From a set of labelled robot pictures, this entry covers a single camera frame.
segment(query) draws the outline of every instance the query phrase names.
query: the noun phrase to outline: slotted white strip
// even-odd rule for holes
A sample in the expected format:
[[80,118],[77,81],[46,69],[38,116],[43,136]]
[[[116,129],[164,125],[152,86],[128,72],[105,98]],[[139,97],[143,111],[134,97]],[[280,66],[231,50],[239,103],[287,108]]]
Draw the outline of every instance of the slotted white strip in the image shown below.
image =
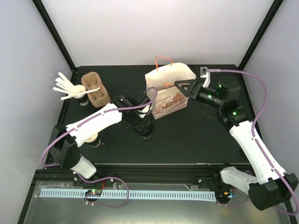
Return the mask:
[[[40,197],[84,198],[87,189],[42,189]],[[126,199],[126,190],[103,190],[101,196],[87,198]],[[215,192],[211,191],[167,191],[167,190],[130,190],[130,199],[142,200],[189,200],[215,201]]]

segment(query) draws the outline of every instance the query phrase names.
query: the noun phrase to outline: orange bag handle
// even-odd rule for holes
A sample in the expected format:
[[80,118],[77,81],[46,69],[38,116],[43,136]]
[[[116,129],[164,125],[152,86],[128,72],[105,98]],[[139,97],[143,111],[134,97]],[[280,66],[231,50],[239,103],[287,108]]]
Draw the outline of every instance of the orange bag handle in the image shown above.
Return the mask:
[[165,59],[167,59],[167,60],[171,60],[171,64],[170,64],[170,66],[172,66],[173,60],[172,60],[171,58],[164,57],[163,55],[158,55],[158,56],[156,57],[156,59],[155,59],[155,61],[156,61],[156,67],[157,67],[157,71],[159,71],[158,63],[157,63],[157,58],[158,58],[158,57],[162,57],[162,58],[165,58]]
[[174,84],[173,83],[162,83],[167,89],[169,89],[169,85],[173,85],[174,86]]

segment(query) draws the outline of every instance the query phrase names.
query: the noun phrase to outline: white paper bag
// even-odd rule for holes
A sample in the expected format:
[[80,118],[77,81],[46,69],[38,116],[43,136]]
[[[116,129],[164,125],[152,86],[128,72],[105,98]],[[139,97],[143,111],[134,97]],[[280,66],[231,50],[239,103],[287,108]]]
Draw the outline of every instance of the white paper bag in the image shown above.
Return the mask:
[[[159,68],[157,65],[158,57],[164,56],[157,56],[157,68],[145,75],[146,88],[154,86],[158,89],[156,101],[152,105],[152,114],[155,119],[186,107],[188,98],[177,87],[173,86],[173,84],[178,80],[196,78],[196,75],[184,63],[171,63]],[[152,99],[155,95],[155,90],[149,90],[147,95]]]

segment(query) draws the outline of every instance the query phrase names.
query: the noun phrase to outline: purple cable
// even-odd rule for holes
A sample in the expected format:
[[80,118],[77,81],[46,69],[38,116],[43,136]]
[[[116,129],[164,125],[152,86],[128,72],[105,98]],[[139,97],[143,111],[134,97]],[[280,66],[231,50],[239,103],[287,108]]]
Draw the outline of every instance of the purple cable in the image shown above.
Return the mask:
[[[249,174],[249,175],[252,175],[252,173],[251,173],[249,170],[246,170],[245,173],[246,173],[246,174]],[[240,203],[237,203],[237,204],[221,204],[221,203],[217,200],[217,198],[215,198],[215,200],[216,200],[216,203],[219,204],[219,206],[233,207],[233,206],[240,206],[240,205],[245,204],[245,203],[249,200],[249,196],[248,196],[244,201],[242,201],[242,202],[240,202]]]
[[[257,76],[247,73],[245,71],[238,71],[238,70],[223,70],[223,69],[211,69],[210,72],[232,72],[232,73],[239,73],[239,74],[244,74],[244,75],[248,75],[251,76],[255,79],[257,79],[263,86],[264,92],[265,92],[265,99],[263,101],[263,106],[261,108],[261,110],[259,111],[259,113],[257,113],[256,118],[253,120],[252,122],[252,126],[251,126],[251,133],[252,133],[252,137],[255,137],[255,133],[254,133],[254,128],[256,126],[256,122],[257,119],[261,116],[262,112],[264,111],[266,104],[268,102],[268,91],[267,91],[267,87],[265,85],[265,83]],[[285,178],[278,172],[278,170],[275,169],[275,166],[273,165],[273,163],[271,162],[270,158],[267,156],[266,152],[264,151],[263,147],[261,146],[261,144],[259,143],[259,141],[257,139],[254,139],[257,146],[259,147],[259,149],[261,150],[261,152],[263,153],[264,157],[266,158],[266,160],[268,161],[268,163],[270,164],[271,168],[275,171],[275,173],[279,176],[279,178],[283,181],[283,183],[286,185],[286,187],[288,188],[288,190],[290,191],[291,195],[294,198],[295,204],[296,204],[296,210],[294,212],[286,212],[284,210],[282,210],[281,208],[279,208],[278,206],[275,206],[275,208],[282,212],[285,213],[289,216],[295,216],[299,213],[299,200],[294,192],[294,190],[291,188],[290,184],[285,180]]]
[[[110,109],[110,110],[106,110],[106,111],[103,111],[103,113],[98,113],[96,115],[93,115],[92,117],[90,117],[89,119],[83,121],[82,123],[80,123],[78,125],[78,127],[81,127],[83,124],[86,124],[88,121],[104,114],[104,113],[108,113],[108,112],[112,112],[112,111],[124,111],[124,110],[133,110],[133,109],[139,109],[139,108],[142,108],[142,107],[145,107],[147,105],[150,105],[153,103],[153,101],[156,99],[157,95],[158,95],[158,90],[156,89],[156,87],[149,87],[147,90],[144,91],[144,93],[146,93],[148,90],[155,90],[155,95],[153,97],[153,99],[151,99],[149,102],[143,104],[143,105],[140,105],[140,106],[131,106],[131,107],[121,107],[121,108],[114,108],[114,109]],[[47,152],[59,141],[61,140],[62,138],[64,138],[66,135],[68,135],[69,133],[71,133],[72,131],[75,131],[75,128],[67,131],[66,133],[60,135],[57,139],[55,139],[54,141],[52,141],[48,147],[45,149],[45,151],[43,152],[43,154],[41,155],[41,158],[40,158],[40,161],[41,161],[41,164],[44,166],[44,167],[54,167],[54,166],[59,166],[60,164],[59,163],[52,163],[52,164],[45,164],[43,162],[43,158],[44,156],[47,154]]]
[[[77,173],[77,175],[85,183],[96,183],[96,182],[104,181],[104,180],[107,180],[107,179],[115,179],[115,180],[118,180],[118,181],[122,182],[125,185],[125,187],[127,189],[127,198],[126,198],[126,200],[125,200],[125,202],[123,204],[121,204],[121,205],[109,205],[109,204],[103,204],[103,203],[98,203],[98,202],[94,202],[94,204],[101,205],[101,206],[108,207],[108,208],[115,208],[115,209],[117,209],[117,208],[121,208],[121,207],[125,206],[129,202],[129,194],[130,194],[129,187],[127,186],[127,184],[122,179],[120,179],[118,177],[115,177],[115,176],[108,176],[108,177],[100,178],[100,179],[95,180],[95,181],[88,181],[81,174]],[[87,203],[89,203],[89,201],[87,200],[87,196],[88,195],[85,196],[85,201]]]

